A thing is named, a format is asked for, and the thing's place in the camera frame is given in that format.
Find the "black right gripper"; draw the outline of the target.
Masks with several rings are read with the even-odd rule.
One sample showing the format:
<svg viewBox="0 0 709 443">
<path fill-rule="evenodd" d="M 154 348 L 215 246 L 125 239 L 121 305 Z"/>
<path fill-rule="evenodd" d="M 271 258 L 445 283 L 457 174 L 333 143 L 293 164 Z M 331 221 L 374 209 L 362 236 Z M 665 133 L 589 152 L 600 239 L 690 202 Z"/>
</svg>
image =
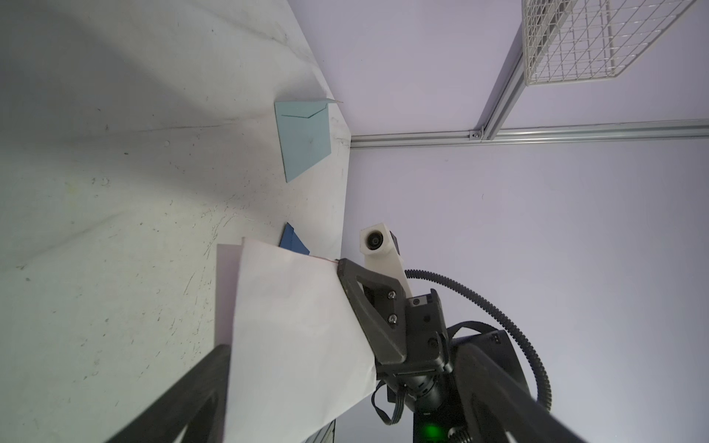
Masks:
<svg viewBox="0 0 709 443">
<path fill-rule="evenodd" d="M 479 400 L 465 413 L 454 372 L 458 352 L 470 344 L 527 389 L 507 332 L 479 321 L 448 327 L 436 292 L 406 299 L 398 280 L 346 258 L 337 276 L 375 356 L 378 386 L 394 406 L 392 413 L 376 410 L 384 424 L 398 424 L 410 410 L 415 442 L 508 441 L 500 419 Z"/>
</svg>

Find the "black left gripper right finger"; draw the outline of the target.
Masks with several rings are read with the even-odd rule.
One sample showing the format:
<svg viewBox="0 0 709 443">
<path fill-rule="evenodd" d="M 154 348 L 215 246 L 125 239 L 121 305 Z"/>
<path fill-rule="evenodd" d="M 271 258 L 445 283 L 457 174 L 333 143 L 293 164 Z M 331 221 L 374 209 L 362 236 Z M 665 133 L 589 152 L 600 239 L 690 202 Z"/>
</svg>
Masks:
<svg viewBox="0 0 709 443">
<path fill-rule="evenodd" d="M 468 429 L 474 431 L 476 405 L 487 407 L 518 442 L 580 442 L 476 345 L 458 349 L 453 374 Z"/>
</svg>

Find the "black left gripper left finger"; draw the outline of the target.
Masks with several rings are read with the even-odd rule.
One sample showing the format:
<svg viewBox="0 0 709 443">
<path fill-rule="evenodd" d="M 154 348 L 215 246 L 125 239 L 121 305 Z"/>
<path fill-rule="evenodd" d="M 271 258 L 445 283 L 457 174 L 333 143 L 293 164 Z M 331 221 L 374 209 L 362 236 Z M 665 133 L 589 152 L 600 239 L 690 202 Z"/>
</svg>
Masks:
<svg viewBox="0 0 709 443">
<path fill-rule="evenodd" d="M 222 442 L 231 347 L 216 346 L 111 442 Z"/>
</svg>

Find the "white sheet of paper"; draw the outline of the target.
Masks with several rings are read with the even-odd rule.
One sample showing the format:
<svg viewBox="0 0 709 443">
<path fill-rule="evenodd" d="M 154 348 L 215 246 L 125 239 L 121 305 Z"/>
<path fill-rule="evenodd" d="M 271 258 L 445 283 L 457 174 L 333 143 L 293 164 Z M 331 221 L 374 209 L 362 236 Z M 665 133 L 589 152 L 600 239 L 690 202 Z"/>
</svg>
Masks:
<svg viewBox="0 0 709 443">
<path fill-rule="evenodd" d="M 231 348 L 226 442 L 304 442 L 375 389 L 333 260 L 218 245 L 214 341 Z"/>
</svg>

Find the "dark blue envelope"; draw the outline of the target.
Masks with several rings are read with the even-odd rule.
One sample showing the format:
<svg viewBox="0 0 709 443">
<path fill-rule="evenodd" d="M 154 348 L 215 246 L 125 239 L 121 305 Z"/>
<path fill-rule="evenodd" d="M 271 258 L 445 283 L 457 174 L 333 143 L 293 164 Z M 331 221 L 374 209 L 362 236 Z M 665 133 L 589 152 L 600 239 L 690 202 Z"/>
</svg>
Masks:
<svg viewBox="0 0 709 443">
<path fill-rule="evenodd" d="M 304 245 L 290 223 L 286 223 L 284 227 L 279 247 L 302 255 L 310 255 L 310 250 Z"/>
</svg>

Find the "light teal envelope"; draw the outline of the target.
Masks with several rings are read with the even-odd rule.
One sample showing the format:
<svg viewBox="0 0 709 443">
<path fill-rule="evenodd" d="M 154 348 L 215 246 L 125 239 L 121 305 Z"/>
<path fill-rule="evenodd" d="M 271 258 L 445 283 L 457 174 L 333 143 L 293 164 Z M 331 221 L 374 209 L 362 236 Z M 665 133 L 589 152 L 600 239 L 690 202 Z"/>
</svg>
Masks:
<svg viewBox="0 0 709 443">
<path fill-rule="evenodd" d="M 287 183 L 332 152 L 330 112 L 334 99 L 286 101 L 274 104 L 282 164 Z"/>
</svg>

